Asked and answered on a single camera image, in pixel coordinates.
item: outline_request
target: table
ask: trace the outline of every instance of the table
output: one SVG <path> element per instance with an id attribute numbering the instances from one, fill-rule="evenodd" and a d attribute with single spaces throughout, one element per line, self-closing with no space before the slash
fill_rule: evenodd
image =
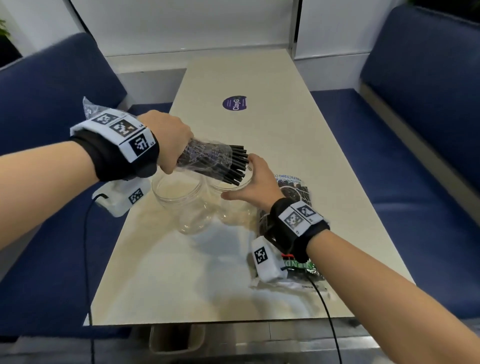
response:
<path id="1" fill-rule="evenodd" d="M 223 107 L 233 96 L 245 96 L 246 109 Z M 304 180 L 334 232 L 413 281 L 285 50 L 193 60 L 171 113 L 199 139 L 245 145 L 275 174 Z M 326 317 L 315 293 L 249 288 L 253 238 L 219 221 L 182 235 L 148 194 L 123 226 L 92 303 L 94 325 Z M 333 317 L 352 316 L 339 299 L 327 305 Z"/>

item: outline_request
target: round purple sticker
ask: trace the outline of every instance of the round purple sticker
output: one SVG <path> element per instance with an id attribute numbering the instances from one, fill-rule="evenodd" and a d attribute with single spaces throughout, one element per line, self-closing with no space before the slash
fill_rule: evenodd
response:
<path id="1" fill-rule="evenodd" d="M 223 102 L 223 107 L 231 111 L 240 111 L 247 108 L 246 96 L 232 96 Z"/>

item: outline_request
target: plastic jar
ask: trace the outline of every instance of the plastic jar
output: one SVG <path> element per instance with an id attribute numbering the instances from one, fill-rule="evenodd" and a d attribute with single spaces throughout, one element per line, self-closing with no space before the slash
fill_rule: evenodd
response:
<path id="1" fill-rule="evenodd" d="M 252 179 L 252 170 L 247 168 L 245 177 L 240 186 L 235 186 L 226 182 L 218 182 L 208 179 L 208 189 L 211 198 L 217 206 L 218 218 L 227 225 L 245 225 L 251 222 L 252 216 L 256 216 L 257 210 L 254 206 L 244 201 L 227 201 L 220 196 L 226 191 L 235 191 L 245 187 Z"/>
<path id="2" fill-rule="evenodd" d="M 195 234 L 208 226 L 215 208 L 205 199 L 204 179 L 193 172 L 164 174 L 159 171 L 152 178 L 152 191 L 157 201 L 175 219 L 178 231 Z"/>

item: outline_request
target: black wrist band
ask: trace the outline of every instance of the black wrist band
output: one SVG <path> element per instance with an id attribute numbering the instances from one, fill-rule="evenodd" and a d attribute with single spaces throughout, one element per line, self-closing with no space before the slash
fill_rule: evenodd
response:
<path id="1" fill-rule="evenodd" d="M 306 249 L 310 239 L 323 230 L 329 230 L 330 227 L 322 218 L 321 221 L 310 224 L 310 227 L 301 236 L 298 236 L 279 217 L 294 203 L 295 201 L 290 198 L 281 198 L 273 204 L 270 210 L 270 216 L 274 222 L 272 233 L 275 238 L 275 246 L 283 254 L 292 254 L 299 263 L 305 263 L 309 259 Z"/>
<path id="2" fill-rule="evenodd" d="M 147 178 L 156 172 L 159 154 L 159 145 L 156 139 L 156 144 L 132 163 L 127 161 L 118 146 L 100 134 L 82 129 L 75 132 L 70 140 L 85 149 L 93 161 L 96 176 L 102 182 L 128 180 L 134 177 Z"/>

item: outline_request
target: right hand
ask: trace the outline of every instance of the right hand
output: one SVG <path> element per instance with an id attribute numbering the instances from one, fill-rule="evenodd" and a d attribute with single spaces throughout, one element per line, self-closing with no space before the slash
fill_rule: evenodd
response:
<path id="1" fill-rule="evenodd" d="M 256 154 L 249 154 L 248 160 L 253 164 L 253 176 L 250 183 L 240 190 L 223 192 L 222 198 L 246 201 L 257 208 L 270 212 L 273 204 L 285 196 L 278 187 L 275 176 L 265 159 Z"/>
<path id="2" fill-rule="evenodd" d="M 176 116 L 150 110 L 138 116 L 138 120 L 155 135 L 160 146 L 158 165 L 166 174 L 171 174 L 177 160 L 193 139 L 190 127 Z"/>

